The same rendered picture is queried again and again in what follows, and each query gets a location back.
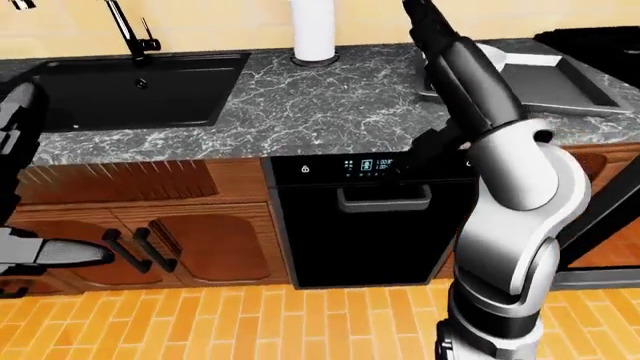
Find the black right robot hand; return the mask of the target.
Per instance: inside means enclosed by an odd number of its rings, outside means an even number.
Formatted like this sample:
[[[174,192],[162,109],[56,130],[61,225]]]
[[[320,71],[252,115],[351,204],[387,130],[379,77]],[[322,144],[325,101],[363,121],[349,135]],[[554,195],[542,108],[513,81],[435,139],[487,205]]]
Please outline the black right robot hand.
[[[402,0],[402,5],[411,23],[409,34],[423,53],[438,53],[460,38],[432,0]]]

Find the black grey left robot hand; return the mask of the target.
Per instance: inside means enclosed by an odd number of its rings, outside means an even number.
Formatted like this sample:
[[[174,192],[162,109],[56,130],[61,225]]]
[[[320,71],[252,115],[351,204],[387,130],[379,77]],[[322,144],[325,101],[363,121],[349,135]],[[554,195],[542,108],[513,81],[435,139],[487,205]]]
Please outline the black grey left robot hand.
[[[43,275],[48,269],[101,266],[115,260],[113,251],[73,239],[43,239],[15,227],[0,227],[0,278]]]

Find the grey rectangular tray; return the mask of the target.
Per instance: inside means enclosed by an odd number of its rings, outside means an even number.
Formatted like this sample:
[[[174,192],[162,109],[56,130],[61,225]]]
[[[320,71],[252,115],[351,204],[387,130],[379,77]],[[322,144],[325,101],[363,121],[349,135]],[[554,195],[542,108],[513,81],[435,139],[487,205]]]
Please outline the grey rectangular tray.
[[[531,112],[600,117],[633,112],[567,56],[506,53],[501,75]]]

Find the wooden cabinet door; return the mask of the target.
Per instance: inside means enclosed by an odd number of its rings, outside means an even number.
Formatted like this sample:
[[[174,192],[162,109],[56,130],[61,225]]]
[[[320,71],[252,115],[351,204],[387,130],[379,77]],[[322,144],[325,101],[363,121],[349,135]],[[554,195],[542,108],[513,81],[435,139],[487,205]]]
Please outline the wooden cabinet door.
[[[118,243],[136,260],[150,257],[132,241],[131,231],[107,210],[47,210],[15,212],[8,221],[12,227],[31,230],[46,238],[75,239],[107,245],[102,240],[106,230],[121,233]],[[52,269],[47,272],[83,291],[163,289],[179,284],[174,275],[153,264],[141,273],[123,259],[115,256],[113,263],[76,269]]]
[[[187,287],[287,284],[288,273],[266,203],[115,209],[133,233],[177,260],[173,273]]]

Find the wooden ridged drawer front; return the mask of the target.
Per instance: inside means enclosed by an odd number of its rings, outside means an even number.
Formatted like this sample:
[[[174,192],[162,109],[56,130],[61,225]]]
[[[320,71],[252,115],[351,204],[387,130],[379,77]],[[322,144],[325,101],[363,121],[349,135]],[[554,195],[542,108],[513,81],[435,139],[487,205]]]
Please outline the wooden ridged drawer front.
[[[262,203],[267,188],[257,158],[40,165],[23,170],[25,206],[71,203]]]

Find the white paper towel roll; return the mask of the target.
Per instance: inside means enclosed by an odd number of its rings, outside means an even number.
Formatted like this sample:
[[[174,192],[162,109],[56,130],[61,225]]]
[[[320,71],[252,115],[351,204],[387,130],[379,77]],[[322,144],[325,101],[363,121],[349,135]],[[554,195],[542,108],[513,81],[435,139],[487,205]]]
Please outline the white paper towel roll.
[[[290,0],[294,56],[316,61],[335,53],[334,0]]]

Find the grey round towel holder base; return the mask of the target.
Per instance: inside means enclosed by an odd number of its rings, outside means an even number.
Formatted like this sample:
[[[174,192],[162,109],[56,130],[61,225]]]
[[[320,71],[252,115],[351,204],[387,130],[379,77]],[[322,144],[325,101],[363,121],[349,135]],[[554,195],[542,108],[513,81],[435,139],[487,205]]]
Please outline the grey round towel holder base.
[[[307,60],[298,59],[294,55],[290,56],[290,60],[294,65],[298,65],[300,67],[305,67],[305,68],[326,67],[328,65],[332,65],[335,62],[337,62],[339,60],[339,58],[340,58],[340,56],[339,56],[338,53],[336,53],[334,56],[332,56],[332,57],[330,57],[328,59],[316,60],[316,61],[307,61]]]

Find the black stove top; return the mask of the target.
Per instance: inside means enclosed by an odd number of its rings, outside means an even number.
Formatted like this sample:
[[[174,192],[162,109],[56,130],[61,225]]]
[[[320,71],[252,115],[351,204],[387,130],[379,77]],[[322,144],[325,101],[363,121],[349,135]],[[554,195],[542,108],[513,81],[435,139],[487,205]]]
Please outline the black stove top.
[[[640,89],[640,26],[556,29],[533,39]]]

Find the black kitchen sink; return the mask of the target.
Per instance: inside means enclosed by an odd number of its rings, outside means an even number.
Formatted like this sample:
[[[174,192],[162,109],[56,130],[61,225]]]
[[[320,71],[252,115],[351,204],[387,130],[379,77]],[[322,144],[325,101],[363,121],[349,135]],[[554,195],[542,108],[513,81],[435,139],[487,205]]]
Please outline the black kitchen sink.
[[[212,126],[248,53],[42,62],[0,80],[0,96],[25,80],[50,98],[49,133]]]

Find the black dishwasher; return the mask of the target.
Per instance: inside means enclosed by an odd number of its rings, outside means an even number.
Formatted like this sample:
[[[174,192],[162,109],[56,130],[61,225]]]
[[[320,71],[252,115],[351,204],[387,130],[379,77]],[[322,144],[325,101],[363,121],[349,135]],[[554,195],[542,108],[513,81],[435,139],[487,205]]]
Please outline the black dishwasher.
[[[477,201],[466,153],[448,152],[399,179],[385,174],[396,152],[264,158],[270,200],[297,289],[427,284],[445,263]],[[427,209],[347,213],[337,189],[429,185]]]

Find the black faucet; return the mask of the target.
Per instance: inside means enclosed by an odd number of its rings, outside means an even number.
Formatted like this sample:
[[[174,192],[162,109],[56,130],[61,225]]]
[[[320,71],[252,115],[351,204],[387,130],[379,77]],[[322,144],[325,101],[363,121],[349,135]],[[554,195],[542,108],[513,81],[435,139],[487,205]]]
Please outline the black faucet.
[[[146,52],[160,51],[162,50],[162,45],[161,42],[152,35],[145,18],[142,17],[141,22],[148,38],[137,38],[117,0],[104,0],[104,2],[124,39],[134,64],[139,66],[148,65],[151,62],[151,58]]]

